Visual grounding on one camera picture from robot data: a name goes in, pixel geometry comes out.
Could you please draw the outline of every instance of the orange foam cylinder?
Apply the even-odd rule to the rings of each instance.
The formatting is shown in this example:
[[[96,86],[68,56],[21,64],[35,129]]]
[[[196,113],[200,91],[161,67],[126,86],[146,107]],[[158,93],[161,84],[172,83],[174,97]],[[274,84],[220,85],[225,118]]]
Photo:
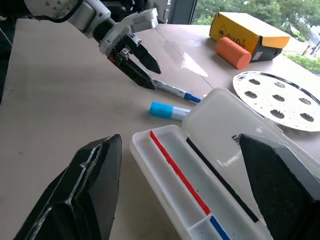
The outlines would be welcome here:
[[[251,53],[227,37],[215,45],[215,51],[237,69],[244,69],[251,60]]]

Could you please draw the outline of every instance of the white perforated plate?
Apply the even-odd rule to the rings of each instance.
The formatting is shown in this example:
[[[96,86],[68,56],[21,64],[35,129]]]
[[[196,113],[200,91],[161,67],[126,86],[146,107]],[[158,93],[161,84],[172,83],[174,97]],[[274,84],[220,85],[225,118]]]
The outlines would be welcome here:
[[[233,87],[262,116],[293,129],[320,131],[319,104],[286,80],[261,71],[245,71],[233,78]]]

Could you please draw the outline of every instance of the table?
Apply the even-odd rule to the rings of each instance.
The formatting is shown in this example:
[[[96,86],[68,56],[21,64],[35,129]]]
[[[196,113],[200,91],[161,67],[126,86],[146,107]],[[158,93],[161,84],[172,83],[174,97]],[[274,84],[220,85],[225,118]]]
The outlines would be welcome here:
[[[158,59],[155,79],[203,96],[230,88],[241,72],[215,54],[207,26],[159,25],[139,33]],[[319,89],[311,73],[278,56],[251,64],[298,78]],[[319,97],[319,92],[312,92]],[[69,23],[19,19],[0,106],[0,233],[12,239],[48,184],[87,143],[113,134],[122,137],[119,197],[111,240],[162,240],[179,236],[129,151],[136,132],[179,121],[148,113],[152,101],[194,107],[162,91],[137,86]],[[287,130],[298,144],[306,139],[320,156],[317,133]]]

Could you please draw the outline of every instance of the yellow cardboard box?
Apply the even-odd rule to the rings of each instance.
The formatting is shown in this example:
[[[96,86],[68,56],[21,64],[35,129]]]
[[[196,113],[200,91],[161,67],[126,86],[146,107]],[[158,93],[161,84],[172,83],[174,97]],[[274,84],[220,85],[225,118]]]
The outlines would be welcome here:
[[[287,45],[290,35],[247,13],[218,12],[210,37],[218,42],[227,37],[252,55],[252,62],[272,60]]]

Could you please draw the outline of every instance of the black stripe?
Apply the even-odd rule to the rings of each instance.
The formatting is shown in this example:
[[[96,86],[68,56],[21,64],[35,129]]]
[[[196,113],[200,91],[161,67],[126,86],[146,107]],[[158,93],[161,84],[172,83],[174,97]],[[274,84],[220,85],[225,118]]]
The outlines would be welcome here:
[[[236,194],[236,192],[232,189],[232,187],[224,180],[224,178],[218,173],[218,171],[211,165],[211,163],[206,159],[206,157],[199,151],[199,149],[192,143],[192,141],[187,138],[186,142],[190,145],[190,147],[195,151],[195,153],[202,159],[202,161],[207,165],[207,167],[213,172],[213,174],[219,179],[219,181],[223,184],[223,186],[229,191],[229,193],[234,197],[234,199],[238,202],[238,204],[243,208],[243,210],[248,214],[248,216],[252,219],[254,223],[258,222],[259,219],[256,215],[251,211],[250,208],[241,200],[241,198]]]

